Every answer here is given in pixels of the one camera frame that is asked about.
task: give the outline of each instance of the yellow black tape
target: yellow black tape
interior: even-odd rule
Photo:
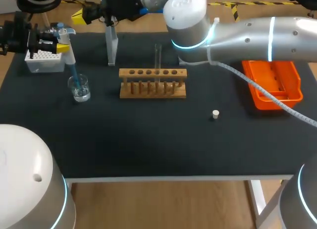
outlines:
[[[231,11],[232,11],[232,14],[233,14],[233,17],[234,17],[234,21],[235,22],[239,22],[240,18],[239,18],[239,15],[238,15],[237,5],[232,4],[230,7],[231,7]]]
[[[231,6],[231,5],[299,5],[298,2],[211,2],[208,3],[209,6],[217,6],[217,5],[224,5],[224,6]]]

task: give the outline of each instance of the orange tray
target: orange tray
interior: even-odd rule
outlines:
[[[302,101],[301,79],[293,62],[245,60],[242,62],[242,65],[247,77],[262,86],[290,108]],[[257,109],[281,109],[251,84],[249,84],[249,88]]]

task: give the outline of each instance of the floor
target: floor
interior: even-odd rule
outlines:
[[[285,0],[209,0],[213,1],[285,1]],[[71,25],[71,15],[80,9],[78,4],[61,4],[48,12],[50,22]],[[231,10],[224,6],[209,6],[210,17],[233,22]],[[241,19],[263,16],[306,16],[300,5],[239,6]],[[12,14],[0,15],[0,25],[11,20]],[[40,14],[33,23],[43,26]],[[102,23],[73,26],[77,32],[104,32]],[[118,32],[166,31],[161,14],[144,16],[136,22],[122,21]],[[0,56],[0,84],[11,63],[13,54]],[[311,63],[313,73],[316,64]],[[278,180],[262,181],[268,201],[280,185]],[[77,184],[72,190],[77,207],[76,229],[252,229],[254,216],[249,191],[243,181],[222,182],[139,182]],[[271,229],[279,229],[278,221]]]

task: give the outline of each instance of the white pipette tip box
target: white pipette tip box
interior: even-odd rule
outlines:
[[[40,50],[38,53],[34,53],[33,59],[30,58],[30,52],[28,51],[25,62],[32,73],[63,72],[65,67],[62,54],[52,54]]]

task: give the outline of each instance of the white cable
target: white cable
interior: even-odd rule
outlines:
[[[218,22],[219,22],[219,19],[215,18],[215,22],[213,23],[213,25],[216,26]],[[250,79],[247,76],[245,76],[244,74],[242,74],[240,71],[236,70],[235,68],[232,68],[231,66],[228,66],[227,64],[224,64],[224,63],[221,63],[221,62],[218,62],[218,61],[213,61],[211,59],[211,46],[209,46],[207,48],[207,57],[208,57],[208,62],[209,62],[210,65],[218,65],[218,66],[220,66],[222,68],[225,68],[225,69],[231,71],[232,73],[238,75],[240,78],[242,78],[245,81],[247,81],[249,84],[251,84],[257,90],[262,92],[264,94],[264,96],[266,96],[267,98],[271,99],[276,105],[278,105],[279,107],[284,109],[286,112],[288,112],[292,116],[294,116],[294,117],[298,118],[299,120],[304,121],[304,122],[306,122],[306,123],[308,123],[308,124],[310,124],[310,125],[312,125],[314,127],[317,127],[317,121],[315,121],[315,120],[313,120],[313,119],[311,119],[309,117],[306,117],[305,115],[302,115],[299,112],[291,109],[289,106],[287,106],[284,103],[282,103],[281,101],[279,101],[276,97],[274,97],[272,94],[270,94],[267,90],[262,88],[259,84],[254,82],[252,79]],[[197,62],[197,63],[187,63],[187,64],[189,64],[189,65],[198,65],[198,64],[202,64],[202,63],[206,63],[206,61]]]

